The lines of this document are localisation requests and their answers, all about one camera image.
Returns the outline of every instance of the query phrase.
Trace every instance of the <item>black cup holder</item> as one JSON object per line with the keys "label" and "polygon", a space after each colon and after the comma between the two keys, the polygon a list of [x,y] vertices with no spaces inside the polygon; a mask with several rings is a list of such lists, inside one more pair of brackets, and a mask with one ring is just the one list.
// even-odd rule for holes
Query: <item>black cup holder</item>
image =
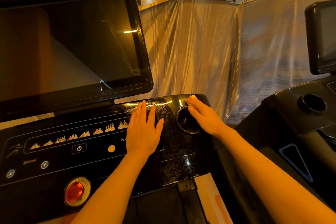
{"label": "black cup holder", "polygon": [[201,131],[201,127],[188,111],[188,107],[180,108],[176,113],[177,126],[186,134],[193,135]]}
{"label": "black cup holder", "polygon": [[297,105],[302,111],[310,114],[320,113],[327,108],[323,99],[314,94],[300,96],[297,100]]}

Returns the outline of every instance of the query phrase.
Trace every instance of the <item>screen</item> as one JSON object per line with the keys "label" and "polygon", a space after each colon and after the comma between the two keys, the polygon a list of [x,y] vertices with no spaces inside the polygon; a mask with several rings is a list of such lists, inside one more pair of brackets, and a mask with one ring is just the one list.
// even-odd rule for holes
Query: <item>screen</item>
{"label": "screen", "polygon": [[141,75],[125,0],[0,10],[0,102]]}
{"label": "screen", "polygon": [[322,31],[322,52],[321,57],[324,61],[336,63],[336,6],[322,8],[321,31]]}

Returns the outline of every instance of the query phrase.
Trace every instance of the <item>ceiling light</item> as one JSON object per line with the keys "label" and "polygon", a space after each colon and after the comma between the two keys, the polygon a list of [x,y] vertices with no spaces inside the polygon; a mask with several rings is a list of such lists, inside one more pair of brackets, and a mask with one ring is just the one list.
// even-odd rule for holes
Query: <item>ceiling light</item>
{"label": "ceiling light", "polygon": [[124,34],[138,32],[137,30],[124,31]]}

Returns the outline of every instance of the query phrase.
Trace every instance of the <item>person's left hand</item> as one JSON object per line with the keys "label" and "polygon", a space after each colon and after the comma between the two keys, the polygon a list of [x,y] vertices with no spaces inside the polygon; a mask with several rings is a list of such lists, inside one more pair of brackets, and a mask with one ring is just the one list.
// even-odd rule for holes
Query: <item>person's left hand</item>
{"label": "person's left hand", "polygon": [[157,123],[156,128],[154,127],[155,105],[150,109],[148,120],[146,120],[146,116],[147,105],[143,101],[141,104],[138,104],[136,111],[133,112],[129,121],[126,135],[126,149],[127,154],[135,154],[147,159],[149,155],[154,153],[159,144],[164,120],[161,119]]}

